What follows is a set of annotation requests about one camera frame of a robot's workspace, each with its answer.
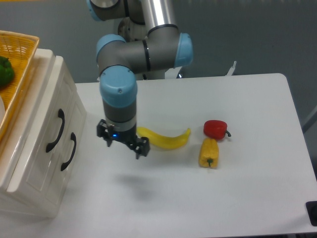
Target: silver pole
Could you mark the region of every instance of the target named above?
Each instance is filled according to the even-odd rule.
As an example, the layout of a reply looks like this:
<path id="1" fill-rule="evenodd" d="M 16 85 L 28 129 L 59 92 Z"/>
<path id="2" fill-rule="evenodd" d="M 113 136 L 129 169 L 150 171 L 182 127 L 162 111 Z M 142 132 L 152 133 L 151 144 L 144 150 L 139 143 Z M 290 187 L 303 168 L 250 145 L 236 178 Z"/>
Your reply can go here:
<path id="1" fill-rule="evenodd" d="M 161 25 L 176 25 L 171 0 L 142 0 L 141 3 L 147 31 Z"/>

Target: blue joint cap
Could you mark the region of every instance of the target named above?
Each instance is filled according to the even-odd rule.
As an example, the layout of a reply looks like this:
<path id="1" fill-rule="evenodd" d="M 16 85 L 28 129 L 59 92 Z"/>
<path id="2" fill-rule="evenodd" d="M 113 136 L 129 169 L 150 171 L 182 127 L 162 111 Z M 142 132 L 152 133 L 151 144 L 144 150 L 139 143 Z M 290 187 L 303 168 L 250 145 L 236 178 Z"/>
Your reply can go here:
<path id="1" fill-rule="evenodd" d="M 95 11 L 93 10 L 93 7 L 91 6 L 90 0 L 86 0 L 86 3 L 87 3 L 87 6 L 88 6 L 88 9 L 89 9 L 89 12 L 90 12 L 91 17 L 92 17 L 95 21 L 102 21 L 102 20 L 96 15 Z"/>
<path id="2" fill-rule="evenodd" d="M 125 108 L 137 98 L 138 86 L 134 73 L 127 67 L 114 65 L 100 76 L 103 100 L 114 108 Z"/>
<path id="3" fill-rule="evenodd" d="M 174 68 L 190 65 L 193 61 L 193 44 L 187 33 L 180 33 Z"/>
<path id="4" fill-rule="evenodd" d="M 125 39 L 122 36 L 119 35 L 114 35 L 114 34 L 108 34 L 105 36 L 102 36 L 98 42 L 97 42 L 97 59 L 98 59 L 98 54 L 101 51 L 101 49 L 108 43 L 112 42 L 112 41 L 123 41 L 126 42 Z"/>

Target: black drawer handle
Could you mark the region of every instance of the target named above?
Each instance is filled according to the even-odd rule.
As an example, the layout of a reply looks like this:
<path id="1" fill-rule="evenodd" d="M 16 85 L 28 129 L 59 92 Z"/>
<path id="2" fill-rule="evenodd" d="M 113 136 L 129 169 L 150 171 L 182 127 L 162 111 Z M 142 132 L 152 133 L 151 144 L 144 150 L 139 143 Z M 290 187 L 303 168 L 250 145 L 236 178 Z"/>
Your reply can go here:
<path id="1" fill-rule="evenodd" d="M 63 112 L 62 109 L 58 110 L 58 117 L 62 119 L 62 123 L 59 129 L 59 133 L 58 136 L 56 138 L 56 140 L 54 142 L 49 143 L 46 146 L 46 153 L 50 152 L 52 149 L 54 149 L 54 147 L 57 145 L 57 143 L 59 142 L 59 139 L 61 138 L 61 135 L 63 134 L 64 131 L 64 126 L 65 126 L 65 114 Z"/>
<path id="2" fill-rule="evenodd" d="M 72 159 L 75 155 L 77 142 L 76 142 L 76 135 L 74 132 L 71 133 L 70 139 L 74 141 L 74 148 L 73 148 L 73 151 L 71 152 L 71 156 L 70 156 L 69 160 L 65 163 L 62 163 L 62 165 L 60 167 L 61 171 L 64 171 L 67 168 L 67 166 L 70 164 L 70 162 L 72 161 Z"/>

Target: green pepper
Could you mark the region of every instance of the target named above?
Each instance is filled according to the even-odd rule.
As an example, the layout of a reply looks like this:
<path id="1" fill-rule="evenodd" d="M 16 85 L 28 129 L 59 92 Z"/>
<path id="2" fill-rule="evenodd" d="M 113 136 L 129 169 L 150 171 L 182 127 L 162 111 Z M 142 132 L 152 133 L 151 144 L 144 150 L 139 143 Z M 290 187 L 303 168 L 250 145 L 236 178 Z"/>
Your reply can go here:
<path id="1" fill-rule="evenodd" d="M 0 86 L 11 82 L 14 78 L 14 71 L 9 58 L 0 56 Z"/>

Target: yellow bell pepper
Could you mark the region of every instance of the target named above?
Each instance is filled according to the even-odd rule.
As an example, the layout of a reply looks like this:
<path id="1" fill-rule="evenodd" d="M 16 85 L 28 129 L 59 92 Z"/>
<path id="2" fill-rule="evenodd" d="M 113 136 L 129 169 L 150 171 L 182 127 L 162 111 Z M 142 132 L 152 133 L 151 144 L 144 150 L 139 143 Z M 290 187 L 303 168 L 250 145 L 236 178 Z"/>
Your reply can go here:
<path id="1" fill-rule="evenodd" d="M 200 148 L 199 165 L 203 168 L 217 168 L 219 148 L 215 139 L 206 138 Z"/>

